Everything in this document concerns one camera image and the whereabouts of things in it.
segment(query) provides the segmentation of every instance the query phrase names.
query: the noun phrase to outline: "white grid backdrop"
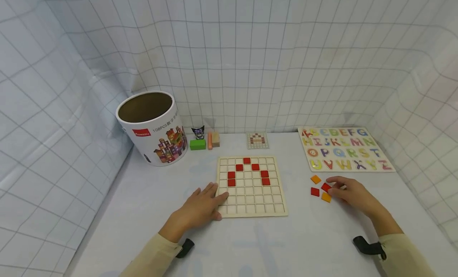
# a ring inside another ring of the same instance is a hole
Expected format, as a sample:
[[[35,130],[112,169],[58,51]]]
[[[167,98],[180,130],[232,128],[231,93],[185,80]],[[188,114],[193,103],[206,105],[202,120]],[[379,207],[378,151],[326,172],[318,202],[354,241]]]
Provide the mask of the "white grid backdrop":
[[[61,277],[132,147],[127,93],[45,0],[0,0],[0,89],[0,275]]]

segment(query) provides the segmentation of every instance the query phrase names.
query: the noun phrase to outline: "white table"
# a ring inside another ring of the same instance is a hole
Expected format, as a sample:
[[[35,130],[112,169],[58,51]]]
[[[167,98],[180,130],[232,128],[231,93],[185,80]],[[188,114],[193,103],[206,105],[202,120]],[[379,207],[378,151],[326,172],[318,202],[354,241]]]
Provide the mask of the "white table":
[[[161,168],[145,163],[134,149],[67,276],[117,276],[194,189],[215,180],[218,156],[256,154],[277,157],[289,216],[227,218],[189,232],[185,237],[196,245],[172,263],[168,276],[379,276],[371,257],[352,244],[358,235],[377,241],[369,220],[335,199],[328,204],[310,195],[314,174],[297,133],[269,133],[268,141],[268,149],[248,150],[245,134],[222,134],[221,147],[188,151]],[[364,183],[388,208],[437,276],[456,276],[458,253],[398,174],[345,175]]]

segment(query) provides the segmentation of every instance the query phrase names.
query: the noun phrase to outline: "colorful building illustration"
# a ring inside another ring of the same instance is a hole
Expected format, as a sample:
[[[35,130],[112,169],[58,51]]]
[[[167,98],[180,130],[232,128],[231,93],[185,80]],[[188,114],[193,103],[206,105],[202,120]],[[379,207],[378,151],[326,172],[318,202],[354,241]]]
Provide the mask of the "colorful building illustration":
[[[181,156],[181,154],[183,154],[183,151],[187,146],[186,135],[184,134],[183,127],[180,128],[177,126],[176,129],[177,132],[175,132],[174,129],[167,131],[166,134],[168,140],[166,141],[165,139],[160,138],[158,144],[159,148],[154,150],[162,163],[173,162]]]

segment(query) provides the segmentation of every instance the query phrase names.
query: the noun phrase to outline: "cardboard tube container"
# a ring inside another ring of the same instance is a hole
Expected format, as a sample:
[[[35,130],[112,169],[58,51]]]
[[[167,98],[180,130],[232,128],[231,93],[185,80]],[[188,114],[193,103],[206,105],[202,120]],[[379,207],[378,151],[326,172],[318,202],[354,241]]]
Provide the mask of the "cardboard tube container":
[[[116,118],[145,161],[166,166],[188,150],[175,99],[163,91],[129,97],[116,110]]]

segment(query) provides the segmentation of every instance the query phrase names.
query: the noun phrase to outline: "beige sleeve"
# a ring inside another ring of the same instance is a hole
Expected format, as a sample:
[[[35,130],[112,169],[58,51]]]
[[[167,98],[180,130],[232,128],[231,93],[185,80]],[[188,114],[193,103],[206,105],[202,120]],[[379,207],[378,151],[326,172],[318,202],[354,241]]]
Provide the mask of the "beige sleeve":
[[[405,234],[389,234],[379,238],[386,260],[380,260],[388,277],[435,277],[425,257]]]
[[[161,277],[180,251],[177,243],[156,234],[119,277]]]

